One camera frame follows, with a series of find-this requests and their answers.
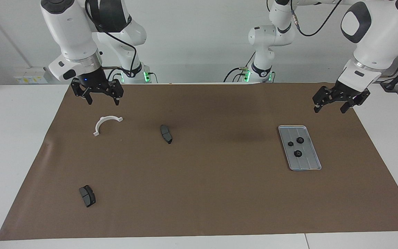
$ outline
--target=brown surface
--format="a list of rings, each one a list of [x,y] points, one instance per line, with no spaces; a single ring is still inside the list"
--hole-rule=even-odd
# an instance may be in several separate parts
[[[69,90],[0,240],[398,230],[398,186],[353,110],[314,114],[320,86],[126,85],[119,107]],[[108,115],[124,121],[94,137]],[[285,124],[307,126],[321,171],[289,170]]]

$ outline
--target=black knob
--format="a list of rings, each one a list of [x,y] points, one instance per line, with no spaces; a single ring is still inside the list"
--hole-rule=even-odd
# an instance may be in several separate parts
[[[303,155],[302,151],[294,151],[296,157],[301,157]]]
[[[296,141],[297,141],[299,144],[303,144],[303,142],[305,142],[305,139],[303,139],[303,137],[297,137]]]

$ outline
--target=gray tray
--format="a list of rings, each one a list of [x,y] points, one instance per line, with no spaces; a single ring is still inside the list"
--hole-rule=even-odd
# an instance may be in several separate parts
[[[279,126],[278,129],[290,169],[295,171],[322,169],[305,126]]]

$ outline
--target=green light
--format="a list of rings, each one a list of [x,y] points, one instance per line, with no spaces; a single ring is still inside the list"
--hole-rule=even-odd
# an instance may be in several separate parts
[[[245,81],[245,82],[249,82],[249,81],[250,81],[250,76],[251,76],[251,72],[248,71],[248,72],[245,74],[244,81]]]
[[[144,77],[145,77],[145,82],[149,82],[150,81],[150,76],[145,71],[144,71]]]

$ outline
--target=white table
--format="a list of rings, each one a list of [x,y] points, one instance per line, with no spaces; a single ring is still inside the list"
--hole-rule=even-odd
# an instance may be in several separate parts
[[[0,227],[38,153],[67,87],[0,86]],[[379,85],[371,85],[369,90],[371,96],[355,110],[398,184],[398,96],[385,93]],[[381,249],[398,248],[398,232],[0,241],[0,248],[70,247]]]

